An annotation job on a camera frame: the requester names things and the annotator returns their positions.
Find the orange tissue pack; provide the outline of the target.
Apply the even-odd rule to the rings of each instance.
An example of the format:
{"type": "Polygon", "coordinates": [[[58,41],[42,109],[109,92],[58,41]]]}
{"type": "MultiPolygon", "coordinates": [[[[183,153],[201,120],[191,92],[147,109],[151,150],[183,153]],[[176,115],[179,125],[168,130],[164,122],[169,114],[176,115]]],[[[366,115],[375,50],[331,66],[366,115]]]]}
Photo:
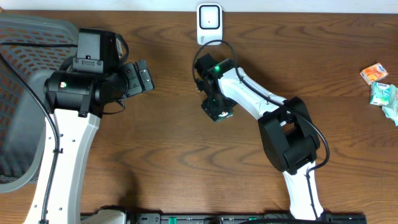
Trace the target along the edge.
{"type": "Polygon", "coordinates": [[[381,63],[375,63],[374,65],[371,65],[360,72],[360,76],[368,85],[386,78],[388,74],[389,73],[381,63]]]}

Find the dark green small box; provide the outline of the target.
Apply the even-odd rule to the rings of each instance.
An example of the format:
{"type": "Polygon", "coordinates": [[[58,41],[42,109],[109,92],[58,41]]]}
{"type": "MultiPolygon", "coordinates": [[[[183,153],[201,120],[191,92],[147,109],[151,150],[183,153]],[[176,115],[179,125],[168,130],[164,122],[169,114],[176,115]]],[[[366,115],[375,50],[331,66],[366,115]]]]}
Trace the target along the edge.
{"type": "Polygon", "coordinates": [[[226,111],[222,111],[218,116],[217,116],[217,120],[216,122],[219,123],[229,117],[232,117],[232,115],[234,115],[234,111],[232,109],[230,110],[226,110],[226,111]]]}

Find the green wet wipes pack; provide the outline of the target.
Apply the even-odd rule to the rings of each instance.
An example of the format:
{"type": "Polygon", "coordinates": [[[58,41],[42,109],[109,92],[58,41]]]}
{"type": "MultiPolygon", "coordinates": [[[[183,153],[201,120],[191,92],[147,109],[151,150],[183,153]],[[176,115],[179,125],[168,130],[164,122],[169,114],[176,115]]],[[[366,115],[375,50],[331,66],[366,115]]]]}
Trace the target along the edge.
{"type": "Polygon", "coordinates": [[[386,116],[393,120],[394,124],[398,126],[397,118],[397,87],[394,85],[389,86],[389,102],[386,106],[382,107],[382,110],[386,116]]]}

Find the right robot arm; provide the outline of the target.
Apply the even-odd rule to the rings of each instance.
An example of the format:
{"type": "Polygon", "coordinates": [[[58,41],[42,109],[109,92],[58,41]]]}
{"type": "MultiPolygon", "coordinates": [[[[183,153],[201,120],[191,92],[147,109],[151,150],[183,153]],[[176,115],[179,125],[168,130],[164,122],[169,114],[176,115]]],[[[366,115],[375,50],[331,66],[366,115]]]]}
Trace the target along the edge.
{"type": "Polygon", "coordinates": [[[264,152],[284,176],[292,216],[320,219],[323,208],[313,176],[320,140],[305,103],[266,90],[229,58],[217,62],[206,54],[194,61],[193,71],[198,89],[207,95],[201,107],[214,122],[231,117],[235,105],[257,121],[264,152]]]}

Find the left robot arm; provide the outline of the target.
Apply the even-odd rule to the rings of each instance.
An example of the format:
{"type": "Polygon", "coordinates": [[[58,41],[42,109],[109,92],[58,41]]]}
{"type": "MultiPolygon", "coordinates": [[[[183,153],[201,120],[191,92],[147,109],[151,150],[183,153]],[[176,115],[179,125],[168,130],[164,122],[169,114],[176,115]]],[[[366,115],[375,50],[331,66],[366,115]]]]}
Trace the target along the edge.
{"type": "Polygon", "coordinates": [[[131,63],[123,37],[80,29],[76,54],[44,82],[45,146],[26,223],[80,223],[91,144],[110,103],[154,89],[144,60],[131,63]]]}

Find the green tissue pack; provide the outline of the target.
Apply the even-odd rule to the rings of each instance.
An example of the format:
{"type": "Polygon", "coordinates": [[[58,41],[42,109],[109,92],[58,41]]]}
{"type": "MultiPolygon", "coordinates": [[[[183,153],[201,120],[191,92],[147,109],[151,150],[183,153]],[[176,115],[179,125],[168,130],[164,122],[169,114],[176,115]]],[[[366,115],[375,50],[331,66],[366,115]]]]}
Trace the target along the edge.
{"type": "Polygon", "coordinates": [[[387,106],[389,103],[390,85],[374,82],[371,84],[370,104],[387,106]]]}

